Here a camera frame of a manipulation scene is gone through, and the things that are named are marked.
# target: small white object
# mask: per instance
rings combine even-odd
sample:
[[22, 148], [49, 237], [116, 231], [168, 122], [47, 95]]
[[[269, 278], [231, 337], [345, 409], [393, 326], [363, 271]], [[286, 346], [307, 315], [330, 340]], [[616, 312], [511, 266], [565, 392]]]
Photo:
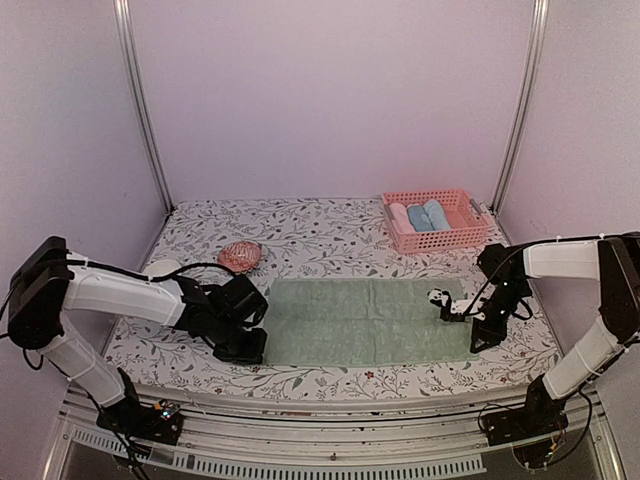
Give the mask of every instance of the small white object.
[[163, 258], [162, 260], [158, 260], [147, 265], [142, 271], [142, 274], [147, 277], [162, 277], [170, 274], [171, 272], [175, 272], [181, 266], [182, 265], [173, 258]]

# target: green cloth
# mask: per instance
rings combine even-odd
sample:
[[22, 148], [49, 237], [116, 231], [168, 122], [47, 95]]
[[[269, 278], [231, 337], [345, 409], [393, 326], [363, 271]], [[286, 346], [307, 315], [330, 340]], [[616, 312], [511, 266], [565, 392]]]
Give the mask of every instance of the green cloth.
[[364, 367], [476, 358], [470, 323], [446, 323], [429, 291], [462, 298], [458, 280], [276, 280], [269, 294], [265, 362]]

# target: aluminum frame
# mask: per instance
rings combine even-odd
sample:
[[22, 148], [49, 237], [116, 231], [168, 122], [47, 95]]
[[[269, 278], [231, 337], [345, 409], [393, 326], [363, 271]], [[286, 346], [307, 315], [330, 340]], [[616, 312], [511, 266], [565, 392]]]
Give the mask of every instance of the aluminum frame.
[[502, 164], [502, 170], [500, 171], [500, 176], [498, 178], [498, 184], [493, 195], [493, 200], [491, 201], [491, 209], [495, 212], [496, 216], [500, 216], [500, 211], [504, 206], [507, 191], [509, 190], [509, 183], [513, 176], [513, 169], [518, 157], [520, 143], [522, 142], [522, 135], [524, 133], [536, 75], [538, 73], [538, 66], [540, 64], [540, 56], [542, 55], [548, 10], [548, 0], [535, 0], [533, 19], [531, 22], [531, 33], [529, 36], [529, 49], [527, 51], [527, 61], [524, 77], [522, 78], [520, 96], [518, 98], [518, 108], [513, 120], [513, 126], [511, 127], [511, 133], [507, 143], [507, 151], [504, 163]]
[[144, 142], [145, 151], [147, 152], [147, 158], [149, 160], [153, 180], [158, 191], [158, 196], [160, 197], [165, 213], [169, 215], [175, 208], [175, 205], [169, 190], [169, 182], [167, 181], [167, 176], [160, 160], [158, 145], [151, 125], [151, 116], [149, 114], [144, 90], [142, 88], [142, 77], [140, 74], [140, 64], [138, 63], [138, 55], [134, 41], [131, 13], [129, 11], [129, 0], [114, 0], [114, 6], [125, 69], [127, 71], [129, 86], [131, 87], [131, 96], [133, 97], [133, 103], [136, 108], [136, 116], [140, 125], [142, 140]]

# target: plastic basket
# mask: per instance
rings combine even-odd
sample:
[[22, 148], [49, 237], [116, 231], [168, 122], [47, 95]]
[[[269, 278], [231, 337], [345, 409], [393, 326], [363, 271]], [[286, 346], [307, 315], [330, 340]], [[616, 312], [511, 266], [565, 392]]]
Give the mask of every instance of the plastic basket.
[[[451, 230], [424, 233], [399, 233], [395, 227], [392, 203], [405, 207], [413, 204], [424, 205], [427, 200], [440, 202]], [[460, 188], [447, 190], [422, 190], [415, 192], [390, 192], [382, 196], [384, 217], [389, 233], [399, 253], [434, 252], [453, 248], [475, 247], [485, 242], [490, 223], [482, 215], [469, 193]]]

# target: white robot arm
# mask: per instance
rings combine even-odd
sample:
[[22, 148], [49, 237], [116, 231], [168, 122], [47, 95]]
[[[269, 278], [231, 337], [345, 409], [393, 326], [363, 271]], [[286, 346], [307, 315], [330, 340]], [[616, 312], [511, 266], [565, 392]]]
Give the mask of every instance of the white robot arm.
[[473, 318], [471, 351], [498, 345], [506, 338], [507, 320], [524, 297], [531, 296], [528, 279], [560, 277], [600, 282], [599, 315], [589, 331], [550, 371], [527, 390], [524, 407], [482, 417], [489, 443], [500, 444], [552, 432], [566, 426], [566, 400], [587, 381], [600, 376], [626, 349], [638, 342], [640, 331], [640, 233], [549, 240], [504, 247], [489, 245], [478, 265], [495, 285], [488, 299], [464, 304], [447, 292], [430, 293], [441, 307], [441, 318]]
[[164, 443], [175, 444], [180, 435], [177, 407], [140, 405], [126, 373], [78, 334], [68, 311], [135, 316], [186, 330], [214, 343], [216, 358], [238, 364], [261, 363], [266, 343], [265, 331], [252, 327], [267, 302], [246, 276], [224, 285], [200, 285], [177, 274], [148, 278], [69, 252], [59, 237], [47, 239], [14, 274], [9, 300], [13, 343], [36, 350], [83, 387], [99, 405], [99, 426]]

